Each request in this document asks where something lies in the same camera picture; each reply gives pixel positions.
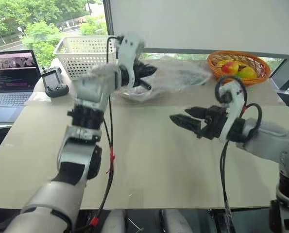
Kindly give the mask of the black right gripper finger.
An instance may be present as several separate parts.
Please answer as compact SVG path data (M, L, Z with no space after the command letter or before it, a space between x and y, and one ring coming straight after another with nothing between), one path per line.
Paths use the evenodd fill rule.
M193 132L197 137L202 137L200 120L193 119L183 114L170 115L170 119L175 125Z
M207 111L206 108L197 106L185 109L186 113L198 119L204 119L206 117L206 111Z

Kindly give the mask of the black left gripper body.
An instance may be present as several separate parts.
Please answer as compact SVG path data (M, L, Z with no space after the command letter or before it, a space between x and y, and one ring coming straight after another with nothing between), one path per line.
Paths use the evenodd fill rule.
M141 63L141 61L139 61L139 60L134 61L133 71L134 71L134 75L135 75L135 81L134 81L133 87L140 86L139 85L139 79L141 79L139 76L139 64L140 63Z

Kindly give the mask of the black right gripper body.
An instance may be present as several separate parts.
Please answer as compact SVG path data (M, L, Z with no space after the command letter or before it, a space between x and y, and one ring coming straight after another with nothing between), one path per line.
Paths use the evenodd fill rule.
M215 105L207 108L204 116L206 126L200 129L197 138L219 138L227 119L226 108Z

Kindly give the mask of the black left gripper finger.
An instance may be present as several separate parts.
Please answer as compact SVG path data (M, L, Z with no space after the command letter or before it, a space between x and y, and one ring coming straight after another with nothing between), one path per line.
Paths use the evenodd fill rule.
M157 67L150 64L140 63L139 64L139 76L140 78L148 77L153 75L157 71Z
M142 86L143 88L145 88L146 90L152 89L152 86L142 79L139 79L139 85Z

